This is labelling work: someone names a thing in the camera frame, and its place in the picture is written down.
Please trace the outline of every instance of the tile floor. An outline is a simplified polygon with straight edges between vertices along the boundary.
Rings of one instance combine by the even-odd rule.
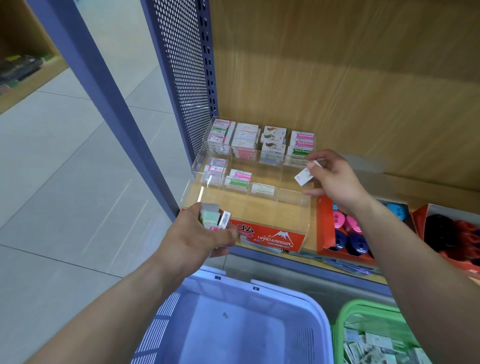
[[[78,7],[179,202],[191,172],[140,3]],[[0,363],[21,364],[139,266],[170,221],[71,70],[0,115],[0,170]],[[330,302],[330,317],[331,302],[360,294],[235,256],[206,263]]]

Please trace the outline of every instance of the metal shelf frame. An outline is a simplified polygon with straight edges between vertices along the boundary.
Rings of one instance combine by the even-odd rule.
[[[208,0],[140,0],[180,134],[192,164],[218,116]],[[180,209],[73,0],[27,0],[157,201]],[[388,286],[234,246],[231,254],[391,296]]]

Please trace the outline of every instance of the forearm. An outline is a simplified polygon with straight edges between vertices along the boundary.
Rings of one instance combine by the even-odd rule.
[[[432,362],[476,362],[479,287],[375,199],[364,201],[354,215],[402,314]]]
[[[110,288],[27,363],[128,363],[156,310],[174,287],[155,257]]]

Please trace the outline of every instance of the snow-capped mountain graphic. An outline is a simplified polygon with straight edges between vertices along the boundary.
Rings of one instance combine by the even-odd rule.
[[[273,238],[273,237],[275,237],[275,236],[277,236],[277,235],[278,235],[278,236],[281,236],[281,237],[282,237],[282,238],[284,238],[285,240],[287,240],[287,239],[288,239],[288,240],[290,241],[290,243],[292,243],[292,244],[293,244],[293,242],[292,242],[292,240],[290,239],[290,237],[289,237],[289,235],[288,235],[288,233],[287,233],[287,232],[284,232],[284,231],[279,231],[279,232],[278,232],[278,233],[276,233],[274,236],[272,236],[272,238]]]

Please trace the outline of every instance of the person's left hand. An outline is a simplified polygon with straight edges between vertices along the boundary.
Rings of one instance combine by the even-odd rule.
[[[201,208],[202,203],[197,202],[180,212],[152,256],[177,284],[196,272],[208,257],[228,254],[226,246],[235,245],[237,240],[237,227],[232,223],[224,230],[207,230],[198,220]]]

